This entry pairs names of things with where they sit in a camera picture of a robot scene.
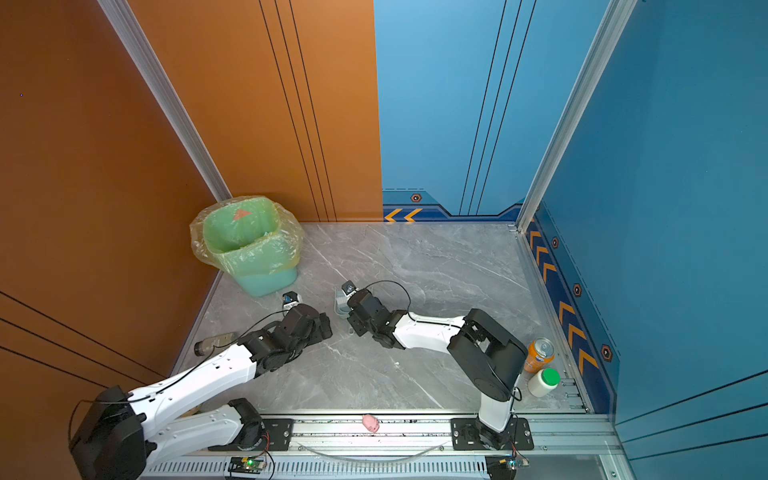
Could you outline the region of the grey-blue plastic dustpan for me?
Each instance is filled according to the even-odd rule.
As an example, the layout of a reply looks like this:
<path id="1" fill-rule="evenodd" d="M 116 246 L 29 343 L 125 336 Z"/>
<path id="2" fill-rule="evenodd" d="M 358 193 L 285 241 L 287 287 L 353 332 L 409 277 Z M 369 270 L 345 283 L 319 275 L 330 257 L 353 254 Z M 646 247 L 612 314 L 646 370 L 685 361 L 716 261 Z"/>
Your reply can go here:
<path id="1" fill-rule="evenodd" d="M 343 290 L 337 289 L 334 292 L 334 310 L 342 319 L 347 319 L 351 312 L 351 308 L 347 304 L 348 299 L 349 296 Z"/>

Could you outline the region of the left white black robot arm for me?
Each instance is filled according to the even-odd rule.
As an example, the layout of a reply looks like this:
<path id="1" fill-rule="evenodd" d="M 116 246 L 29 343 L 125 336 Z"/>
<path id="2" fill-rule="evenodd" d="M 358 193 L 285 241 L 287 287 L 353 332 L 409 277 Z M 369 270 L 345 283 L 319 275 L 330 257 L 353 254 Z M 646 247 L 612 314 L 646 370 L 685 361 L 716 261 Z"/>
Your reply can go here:
<path id="1" fill-rule="evenodd" d="M 256 408 L 234 399 L 210 412 L 192 409 L 210 398 L 296 360 L 331 338 L 329 317 L 293 306 L 264 328 L 249 331 L 219 354 L 130 392 L 119 386 L 89 401 L 68 444 L 84 479 L 137 479 L 156 464 L 198 450 L 265 450 L 269 433 Z"/>

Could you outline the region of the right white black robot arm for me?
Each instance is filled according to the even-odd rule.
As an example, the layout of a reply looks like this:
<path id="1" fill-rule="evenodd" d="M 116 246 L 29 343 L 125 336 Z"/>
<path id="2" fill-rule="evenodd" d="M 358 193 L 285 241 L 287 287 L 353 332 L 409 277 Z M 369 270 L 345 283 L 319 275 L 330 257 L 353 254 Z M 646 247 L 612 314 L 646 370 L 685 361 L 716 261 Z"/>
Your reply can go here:
<path id="1" fill-rule="evenodd" d="M 348 322 L 359 336 L 369 333 L 387 349 L 422 349 L 446 353 L 481 394 L 472 436 L 483 447 L 514 447 L 512 426 L 515 388 L 527 348 L 485 311 L 443 318 L 389 310 L 368 288 L 345 288 Z"/>

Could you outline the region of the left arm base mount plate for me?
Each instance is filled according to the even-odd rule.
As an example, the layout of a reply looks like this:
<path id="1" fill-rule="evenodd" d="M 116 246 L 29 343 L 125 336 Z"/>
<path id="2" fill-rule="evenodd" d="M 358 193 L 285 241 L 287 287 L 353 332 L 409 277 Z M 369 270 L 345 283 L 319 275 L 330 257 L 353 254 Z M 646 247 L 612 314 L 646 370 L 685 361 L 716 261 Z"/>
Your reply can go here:
<path id="1" fill-rule="evenodd" d="M 292 418 L 262 419 L 245 424 L 235 439 L 226 445 L 211 446 L 209 451 L 287 451 L 294 428 Z"/>

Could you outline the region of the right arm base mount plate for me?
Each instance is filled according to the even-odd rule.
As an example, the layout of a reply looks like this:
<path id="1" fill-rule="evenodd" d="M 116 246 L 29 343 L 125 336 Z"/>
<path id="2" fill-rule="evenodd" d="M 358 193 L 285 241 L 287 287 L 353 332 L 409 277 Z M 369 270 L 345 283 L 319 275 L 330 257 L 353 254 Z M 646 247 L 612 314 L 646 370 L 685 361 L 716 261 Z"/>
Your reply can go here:
<path id="1" fill-rule="evenodd" d="M 486 426 L 478 418 L 453 418 L 450 427 L 456 451 L 532 451 L 535 448 L 528 420 L 518 416 L 513 416 L 501 432 Z"/>

